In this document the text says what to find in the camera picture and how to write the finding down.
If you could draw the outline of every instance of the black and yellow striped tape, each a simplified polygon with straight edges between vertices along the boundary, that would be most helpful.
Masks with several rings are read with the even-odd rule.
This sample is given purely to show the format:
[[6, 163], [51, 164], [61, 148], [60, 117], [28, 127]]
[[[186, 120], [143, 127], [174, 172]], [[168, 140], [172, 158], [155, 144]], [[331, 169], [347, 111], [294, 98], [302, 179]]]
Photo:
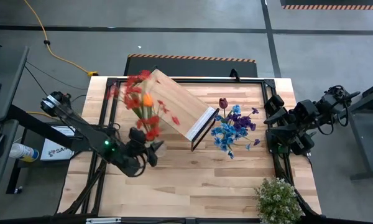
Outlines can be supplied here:
[[330, 6], [330, 5], [284, 5], [284, 9], [323, 9], [323, 10], [373, 10], [373, 6]]
[[253, 60], [253, 59], [242, 59], [242, 58], [176, 56], [176, 55], [151, 55], [151, 54], [130, 54], [128, 57], [173, 58], [173, 59], [192, 59], [192, 60], [217, 60], [217, 61], [250, 62], [250, 63], [255, 63], [256, 62], [256, 60]]

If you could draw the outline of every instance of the gray floor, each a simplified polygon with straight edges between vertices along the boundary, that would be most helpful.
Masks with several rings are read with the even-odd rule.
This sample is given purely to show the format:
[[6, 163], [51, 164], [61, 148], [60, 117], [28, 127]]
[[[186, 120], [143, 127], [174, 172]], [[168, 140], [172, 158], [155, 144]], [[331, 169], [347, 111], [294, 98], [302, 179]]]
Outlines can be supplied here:
[[[273, 29], [373, 30], [373, 11], [283, 10], [279, 0], [267, 0]], [[51, 26], [248, 28], [265, 29], [260, 0], [30, 0], [42, 22]], [[0, 24], [36, 25], [19, 0], [0, 1]], [[49, 32], [53, 51], [102, 75], [123, 73], [128, 54], [202, 55], [254, 58], [260, 77], [274, 77], [266, 34], [173, 32]], [[89, 78], [80, 70], [52, 58], [39, 31], [0, 30], [0, 44], [28, 45], [29, 61], [69, 84], [85, 88]], [[282, 77], [291, 78], [297, 100], [318, 100], [333, 85], [362, 91], [373, 85], [373, 36], [274, 35]], [[47, 91], [84, 94], [32, 69]], [[44, 94], [24, 73], [17, 106], [40, 111]], [[81, 112], [84, 100], [75, 102]], [[373, 222], [373, 180], [351, 182], [364, 171], [352, 131], [337, 127], [331, 136], [317, 134], [312, 151], [313, 172], [323, 214]], [[20, 195], [0, 189], [0, 219], [51, 215], [60, 198], [67, 167], [25, 170]]]

